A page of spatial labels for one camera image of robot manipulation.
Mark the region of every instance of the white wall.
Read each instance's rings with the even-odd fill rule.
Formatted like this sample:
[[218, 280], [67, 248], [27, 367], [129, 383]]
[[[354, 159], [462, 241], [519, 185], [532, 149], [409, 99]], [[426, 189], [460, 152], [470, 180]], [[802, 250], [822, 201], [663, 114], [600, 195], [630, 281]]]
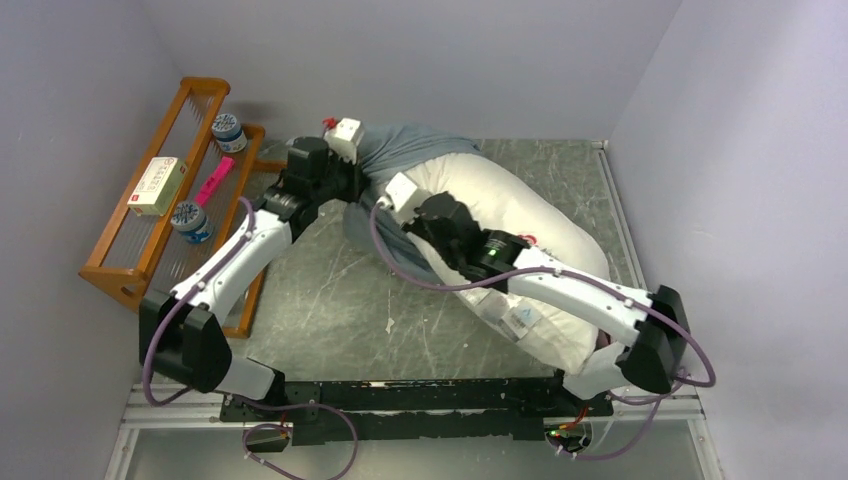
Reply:
[[612, 136], [646, 275], [718, 370], [729, 479], [848, 468], [846, 25], [840, 0], [686, 0]]
[[0, 478], [103, 478], [133, 315], [77, 277], [179, 85], [132, 0], [0, 14]]
[[680, 0], [144, 0], [177, 64], [271, 138], [327, 116], [609, 138]]

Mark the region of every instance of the pink object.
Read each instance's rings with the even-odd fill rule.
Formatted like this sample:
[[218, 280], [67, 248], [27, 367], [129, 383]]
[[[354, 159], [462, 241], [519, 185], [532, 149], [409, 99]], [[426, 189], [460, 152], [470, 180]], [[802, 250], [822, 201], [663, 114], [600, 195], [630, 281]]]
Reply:
[[197, 192], [197, 195], [194, 196], [194, 201], [197, 202], [201, 207], [206, 204], [206, 201], [209, 200], [209, 197], [215, 193], [215, 190], [218, 189], [218, 186], [221, 185], [221, 182], [224, 181], [224, 177], [230, 173], [230, 170], [236, 166], [236, 161], [230, 157], [221, 157], [221, 163], [218, 164], [218, 168], [209, 175], [209, 178], [203, 182], [203, 186], [200, 187], [200, 191]]

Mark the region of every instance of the gray fabric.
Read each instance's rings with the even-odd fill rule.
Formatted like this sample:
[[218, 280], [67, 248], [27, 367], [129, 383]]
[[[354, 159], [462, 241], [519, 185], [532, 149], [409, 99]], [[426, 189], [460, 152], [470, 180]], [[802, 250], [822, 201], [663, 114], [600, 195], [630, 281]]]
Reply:
[[[375, 255], [377, 249], [371, 240], [368, 219], [385, 184], [395, 174], [450, 153], [482, 155], [472, 140], [416, 124], [366, 124], [357, 153], [363, 172], [371, 179], [371, 186], [362, 194], [359, 202], [345, 208], [342, 226], [345, 237], [351, 243]], [[420, 280], [441, 283], [388, 213], [380, 212], [377, 215], [377, 229], [389, 253], [406, 273]]]

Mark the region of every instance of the wooden rack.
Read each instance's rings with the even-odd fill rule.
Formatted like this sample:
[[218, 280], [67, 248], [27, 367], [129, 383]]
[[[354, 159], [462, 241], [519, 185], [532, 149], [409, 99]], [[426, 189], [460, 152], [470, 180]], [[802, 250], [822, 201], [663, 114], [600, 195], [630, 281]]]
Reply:
[[[138, 311], [148, 288], [170, 290], [224, 244], [237, 226], [234, 220], [240, 209], [238, 197], [251, 173], [280, 169], [279, 163], [256, 162], [265, 130], [257, 125], [243, 125], [250, 143], [242, 152], [227, 154], [236, 160], [236, 166], [204, 206], [216, 229], [215, 238], [200, 245], [190, 245], [179, 238], [179, 233], [172, 232], [169, 219], [176, 204], [192, 198], [224, 156], [212, 136], [211, 127], [229, 92], [230, 85], [218, 78], [186, 77], [180, 82], [171, 106], [106, 228], [79, 271], [82, 278], [134, 312]], [[185, 160], [187, 171], [176, 198], [162, 217], [128, 215], [127, 201], [150, 160], [156, 156]], [[263, 271], [250, 284], [241, 314], [227, 319], [224, 327], [227, 336], [247, 338], [250, 335], [264, 275]]]

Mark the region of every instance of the red logo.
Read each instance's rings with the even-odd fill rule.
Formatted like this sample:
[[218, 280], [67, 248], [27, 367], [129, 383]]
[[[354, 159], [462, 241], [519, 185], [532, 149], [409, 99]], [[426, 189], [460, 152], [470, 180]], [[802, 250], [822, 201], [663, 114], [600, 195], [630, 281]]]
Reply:
[[524, 240], [530, 245], [536, 245], [536, 237], [534, 237], [533, 235], [519, 235], [518, 238]]

